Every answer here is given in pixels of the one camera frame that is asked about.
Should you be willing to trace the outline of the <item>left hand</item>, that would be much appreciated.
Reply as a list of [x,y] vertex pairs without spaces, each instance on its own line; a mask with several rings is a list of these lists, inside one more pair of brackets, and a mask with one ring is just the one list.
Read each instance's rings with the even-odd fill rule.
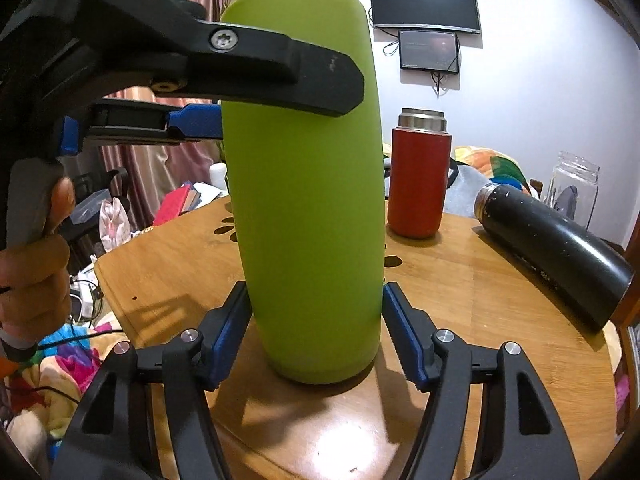
[[1,328],[33,344],[58,330],[70,314],[70,248],[56,232],[75,207],[69,178],[52,188],[44,235],[1,252]]

